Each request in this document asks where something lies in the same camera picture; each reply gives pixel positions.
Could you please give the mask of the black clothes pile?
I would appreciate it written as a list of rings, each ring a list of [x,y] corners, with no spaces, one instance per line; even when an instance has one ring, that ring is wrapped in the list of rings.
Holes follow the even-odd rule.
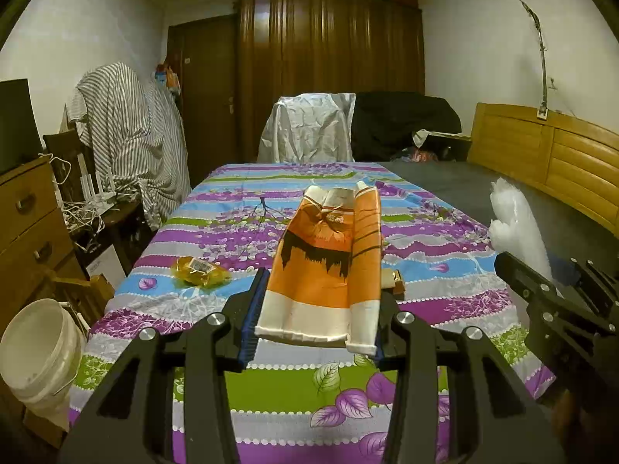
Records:
[[[356,94],[351,122],[355,161],[388,161],[411,148],[421,130],[458,134],[460,117],[441,97],[417,92],[370,91]]]

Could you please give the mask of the gold foil box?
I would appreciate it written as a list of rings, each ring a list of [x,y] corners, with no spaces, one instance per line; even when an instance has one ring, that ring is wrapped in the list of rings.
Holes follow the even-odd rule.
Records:
[[[389,291],[395,297],[405,293],[405,283],[399,270],[383,268],[381,270],[381,288]]]

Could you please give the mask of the dark wooden wardrobe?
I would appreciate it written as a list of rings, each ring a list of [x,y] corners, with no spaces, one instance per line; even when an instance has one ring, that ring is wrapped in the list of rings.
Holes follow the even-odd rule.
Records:
[[[238,137],[255,159],[273,105],[310,92],[425,90],[422,12],[390,0],[237,0]]]

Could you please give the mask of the white cardboard box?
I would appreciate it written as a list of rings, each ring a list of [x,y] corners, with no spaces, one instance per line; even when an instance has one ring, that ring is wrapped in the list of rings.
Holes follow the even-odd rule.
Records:
[[[121,264],[113,245],[104,249],[90,264],[86,266],[89,276],[103,275],[114,289],[126,279],[126,272]]]

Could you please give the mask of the dark monitor screen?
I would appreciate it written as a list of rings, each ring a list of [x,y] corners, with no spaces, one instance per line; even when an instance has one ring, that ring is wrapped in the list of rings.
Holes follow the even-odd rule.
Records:
[[[27,164],[42,152],[26,78],[0,82],[0,172]]]

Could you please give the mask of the striped grey white shirt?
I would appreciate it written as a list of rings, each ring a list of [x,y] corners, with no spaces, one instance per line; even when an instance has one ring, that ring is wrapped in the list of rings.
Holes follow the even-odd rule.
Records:
[[[172,94],[115,62],[86,72],[66,105],[96,173],[137,196],[159,229],[191,192],[185,129]]]

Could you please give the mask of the orange white printed cloth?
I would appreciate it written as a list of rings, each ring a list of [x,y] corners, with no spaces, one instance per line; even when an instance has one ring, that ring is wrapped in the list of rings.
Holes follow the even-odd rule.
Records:
[[[378,189],[309,186],[278,243],[255,334],[375,355],[381,270]]]

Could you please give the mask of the wooden chest of drawers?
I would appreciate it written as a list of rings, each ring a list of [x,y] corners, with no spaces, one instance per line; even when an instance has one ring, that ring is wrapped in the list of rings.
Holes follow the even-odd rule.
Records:
[[[1,176],[1,327],[31,300],[46,297],[45,272],[84,280],[46,157]]]

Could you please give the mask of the white plastic bag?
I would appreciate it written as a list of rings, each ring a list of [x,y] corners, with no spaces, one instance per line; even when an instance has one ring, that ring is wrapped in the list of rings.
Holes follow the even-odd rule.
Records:
[[[495,216],[488,229],[493,249],[497,254],[508,251],[551,280],[547,250],[523,192],[506,179],[498,178],[492,183],[490,202]]]

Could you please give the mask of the yellow crinkled snack wrapper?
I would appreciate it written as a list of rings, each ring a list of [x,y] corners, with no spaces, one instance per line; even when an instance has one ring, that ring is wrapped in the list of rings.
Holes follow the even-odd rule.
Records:
[[[178,258],[171,271],[180,281],[206,289],[227,285],[232,279],[227,269],[197,257]]]

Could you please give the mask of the dark wooden door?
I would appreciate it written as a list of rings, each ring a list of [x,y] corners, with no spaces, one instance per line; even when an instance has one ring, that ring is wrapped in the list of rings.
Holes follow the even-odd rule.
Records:
[[[180,79],[192,186],[240,158],[235,113],[235,15],[192,21],[168,29],[167,60]]]

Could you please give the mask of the wooden bed headboard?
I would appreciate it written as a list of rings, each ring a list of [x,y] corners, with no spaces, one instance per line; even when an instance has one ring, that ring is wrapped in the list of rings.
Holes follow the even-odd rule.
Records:
[[[618,134],[532,107],[479,103],[467,160],[570,205],[618,233]]]

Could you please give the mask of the white plastic bucket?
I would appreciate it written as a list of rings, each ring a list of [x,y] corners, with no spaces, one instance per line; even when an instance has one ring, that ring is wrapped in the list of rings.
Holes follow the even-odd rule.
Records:
[[[35,300],[2,335],[2,380],[34,415],[69,430],[69,390],[84,344],[83,333],[59,302]]]

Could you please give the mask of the floral purple striped bedsheet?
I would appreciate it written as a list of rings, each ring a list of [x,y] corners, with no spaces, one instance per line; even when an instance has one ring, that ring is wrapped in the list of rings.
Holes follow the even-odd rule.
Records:
[[[246,372],[227,376],[246,463],[374,463],[395,377],[380,373],[349,328],[378,314],[346,272],[351,198],[381,204],[378,257],[404,280],[402,308],[448,331],[486,331],[534,397],[553,374],[527,349],[488,229],[379,164],[230,164],[214,171],[158,229],[92,327],[70,413],[140,330],[190,328],[271,272],[267,319]]]

